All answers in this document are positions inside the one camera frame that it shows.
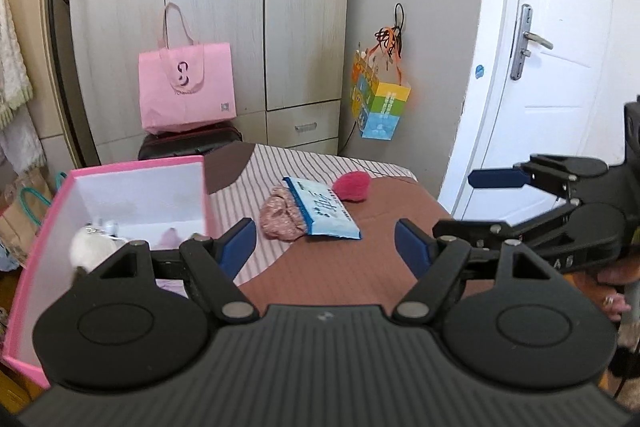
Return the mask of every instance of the black bag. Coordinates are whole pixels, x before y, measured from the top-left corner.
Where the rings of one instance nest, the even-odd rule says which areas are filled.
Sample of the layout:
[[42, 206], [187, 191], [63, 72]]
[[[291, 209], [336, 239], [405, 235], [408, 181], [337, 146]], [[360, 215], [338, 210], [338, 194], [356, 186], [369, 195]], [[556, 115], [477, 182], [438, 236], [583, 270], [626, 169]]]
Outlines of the black bag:
[[149, 134], [140, 146], [138, 160], [206, 154], [235, 141], [242, 141], [242, 135], [228, 121], [186, 132]]

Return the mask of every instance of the striped bed sheet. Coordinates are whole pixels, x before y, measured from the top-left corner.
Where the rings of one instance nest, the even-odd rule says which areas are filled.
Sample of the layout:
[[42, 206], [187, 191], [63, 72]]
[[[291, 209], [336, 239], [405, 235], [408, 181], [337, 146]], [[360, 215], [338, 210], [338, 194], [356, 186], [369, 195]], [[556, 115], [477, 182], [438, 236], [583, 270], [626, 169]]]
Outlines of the striped bed sheet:
[[[274, 186], [284, 184], [284, 176], [331, 186], [338, 177], [351, 171], [365, 171], [372, 178], [404, 176], [416, 179], [411, 171], [392, 164], [256, 145], [238, 179], [210, 195], [212, 209], [222, 230], [230, 229], [243, 217], [251, 217], [258, 224], [260, 207]], [[240, 285], [256, 277], [275, 263], [289, 246], [290, 243], [284, 241], [267, 239], [258, 226], [255, 251], [234, 282]]]

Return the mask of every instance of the brown blanket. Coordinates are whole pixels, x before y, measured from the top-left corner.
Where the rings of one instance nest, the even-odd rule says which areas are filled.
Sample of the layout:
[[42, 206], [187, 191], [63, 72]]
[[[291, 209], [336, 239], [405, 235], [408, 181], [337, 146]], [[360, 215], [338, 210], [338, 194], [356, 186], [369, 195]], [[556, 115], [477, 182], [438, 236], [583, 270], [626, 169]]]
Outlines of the brown blanket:
[[369, 199], [347, 203], [362, 240], [297, 240], [272, 266], [241, 286], [261, 311], [271, 303], [301, 305], [382, 304], [390, 311], [415, 283], [394, 246], [401, 217], [425, 232], [446, 211], [416, 182], [376, 178]]

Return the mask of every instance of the paper bag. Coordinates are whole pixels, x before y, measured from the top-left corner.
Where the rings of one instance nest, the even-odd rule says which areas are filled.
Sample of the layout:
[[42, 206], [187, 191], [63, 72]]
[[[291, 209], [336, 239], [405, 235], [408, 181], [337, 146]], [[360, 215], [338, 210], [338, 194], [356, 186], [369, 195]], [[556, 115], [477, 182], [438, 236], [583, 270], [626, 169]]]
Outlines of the paper bag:
[[[52, 199], [49, 185], [47, 185], [39, 169], [33, 169], [18, 178], [14, 182], [14, 185], [16, 187], [32, 187], [47, 200], [51, 201]], [[33, 216], [42, 222], [47, 213], [48, 206], [33, 194], [26, 193], [24, 199]], [[4, 194], [0, 195], [0, 208], [5, 208], [0, 215], [0, 241], [6, 251], [9, 252], [21, 266], [24, 266], [31, 249], [31, 243], [33, 243], [38, 233], [38, 226], [24, 213], [17, 197], [14, 198], [11, 204], [7, 205]]]
[[388, 71], [372, 66], [369, 59], [369, 54], [358, 52], [353, 57], [351, 112], [363, 138], [391, 140], [411, 86], [402, 81], [399, 59]]
[[160, 49], [138, 58], [140, 117], [151, 134], [185, 132], [236, 117], [231, 47], [228, 42], [200, 44], [189, 32], [177, 5], [191, 46], [168, 47], [163, 17]]

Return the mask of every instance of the wall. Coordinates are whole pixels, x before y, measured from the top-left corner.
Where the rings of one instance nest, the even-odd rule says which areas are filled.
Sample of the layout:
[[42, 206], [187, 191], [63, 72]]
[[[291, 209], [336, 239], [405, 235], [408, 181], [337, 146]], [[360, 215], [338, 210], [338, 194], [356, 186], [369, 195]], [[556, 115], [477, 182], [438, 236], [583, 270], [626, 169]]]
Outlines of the wall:
[[584, 154], [609, 164], [624, 160], [623, 105], [640, 94], [640, 9], [638, 0], [614, 0], [602, 89]]
[[29, 103], [33, 123], [42, 139], [51, 170], [72, 168], [56, 100], [51, 87], [42, 30], [40, 0], [9, 0], [15, 31], [27, 73], [33, 84], [34, 99]]
[[393, 25], [397, 2], [406, 13], [402, 63], [412, 93], [391, 141], [362, 139], [356, 130], [343, 154], [411, 169], [437, 196], [470, 79], [481, 0], [348, 0], [340, 144], [353, 126], [351, 57], [359, 42], [372, 46], [374, 33]]

